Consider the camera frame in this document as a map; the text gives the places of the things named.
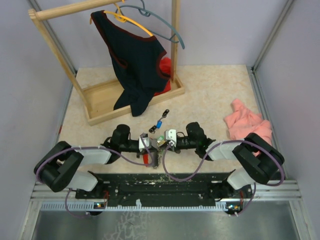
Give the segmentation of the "red-handled metal key organizer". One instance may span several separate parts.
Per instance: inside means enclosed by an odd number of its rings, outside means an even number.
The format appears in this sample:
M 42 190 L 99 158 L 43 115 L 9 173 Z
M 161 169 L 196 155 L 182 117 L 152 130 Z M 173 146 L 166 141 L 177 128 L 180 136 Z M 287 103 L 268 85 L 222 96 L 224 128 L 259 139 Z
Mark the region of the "red-handled metal key organizer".
M 146 167 L 157 169 L 160 165 L 160 149 L 149 150 L 144 149 L 142 152 L 143 163 Z

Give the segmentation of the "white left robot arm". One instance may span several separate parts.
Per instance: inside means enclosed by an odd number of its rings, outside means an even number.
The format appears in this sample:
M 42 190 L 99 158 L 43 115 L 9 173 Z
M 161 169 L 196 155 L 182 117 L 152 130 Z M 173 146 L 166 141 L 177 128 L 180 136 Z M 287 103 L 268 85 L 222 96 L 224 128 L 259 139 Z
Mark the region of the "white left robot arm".
M 138 166 L 158 165 L 157 141 L 143 133 L 131 139 L 128 125 L 119 124 L 104 143 L 99 146 L 71 146 L 58 142 L 35 166 L 33 172 L 38 182 L 57 193 L 66 188 L 80 189 L 97 199 L 103 195 L 104 186 L 93 173 L 81 172 L 80 166 L 112 164 L 119 158 Z

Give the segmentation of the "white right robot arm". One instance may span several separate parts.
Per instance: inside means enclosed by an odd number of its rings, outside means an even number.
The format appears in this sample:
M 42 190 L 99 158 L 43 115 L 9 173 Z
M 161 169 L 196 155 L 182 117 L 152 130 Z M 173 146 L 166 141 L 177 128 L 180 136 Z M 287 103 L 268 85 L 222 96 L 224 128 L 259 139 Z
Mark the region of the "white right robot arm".
M 271 187 L 270 180 L 276 173 L 280 173 L 276 186 L 280 186 L 285 180 L 283 155 L 256 133 L 251 132 L 242 139 L 216 142 L 206 136 L 198 122 L 189 123 L 186 132 L 186 136 L 178 136 L 175 129 L 166 130 L 164 152 L 193 149 L 202 163 L 238 161 L 241 167 L 232 171 L 223 185 L 223 192 L 229 198 L 235 198 L 246 185 L 259 183 Z

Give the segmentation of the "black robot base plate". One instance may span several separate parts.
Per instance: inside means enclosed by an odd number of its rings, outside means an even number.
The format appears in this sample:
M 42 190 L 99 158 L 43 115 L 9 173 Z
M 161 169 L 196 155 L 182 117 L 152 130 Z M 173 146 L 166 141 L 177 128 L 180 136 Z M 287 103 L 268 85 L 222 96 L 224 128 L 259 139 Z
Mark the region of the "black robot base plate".
M 164 173 L 98 173 L 98 184 L 91 191 L 76 190 L 78 200 L 105 200 L 109 207 L 214 207 L 222 199 L 245 200 L 252 187 L 239 190 L 227 183 L 228 172 L 198 173 L 178 182 Z

